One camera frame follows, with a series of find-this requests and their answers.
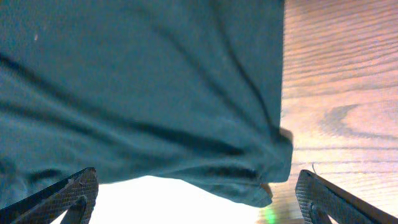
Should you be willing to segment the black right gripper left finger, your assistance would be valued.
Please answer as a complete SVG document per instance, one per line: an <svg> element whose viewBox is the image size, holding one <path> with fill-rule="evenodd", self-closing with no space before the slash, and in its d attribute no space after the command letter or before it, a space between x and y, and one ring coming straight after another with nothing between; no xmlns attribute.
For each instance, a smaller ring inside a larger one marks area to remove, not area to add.
<svg viewBox="0 0 398 224"><path fill-rule="evenodd" d="M98 191L96 170L87 167L1 209L1 224L50 224L63 213L63 224L89 224Z"/></svg>

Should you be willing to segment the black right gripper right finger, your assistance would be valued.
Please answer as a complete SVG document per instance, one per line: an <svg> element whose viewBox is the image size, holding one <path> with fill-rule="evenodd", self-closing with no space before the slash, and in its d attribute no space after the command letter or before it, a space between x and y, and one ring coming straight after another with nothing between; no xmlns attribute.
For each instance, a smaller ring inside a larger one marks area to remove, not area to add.
<svg viewBox="0 0 398 224"><path fill-rule="evenodd" d="M301 170L295 195L305 224L397 224L383 212L309 170Z"/></svg>

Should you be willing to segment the black t-shirt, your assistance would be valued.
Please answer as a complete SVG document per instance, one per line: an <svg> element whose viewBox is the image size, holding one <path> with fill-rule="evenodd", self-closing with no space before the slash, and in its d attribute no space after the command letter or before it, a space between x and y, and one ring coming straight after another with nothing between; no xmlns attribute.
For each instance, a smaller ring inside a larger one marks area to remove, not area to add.
<svg viewBox="0 0 398 224"><path fill-rule="evenodd" d="M266 207L285 182L282 0L1 2L1 206L86 167Z"/></svg>

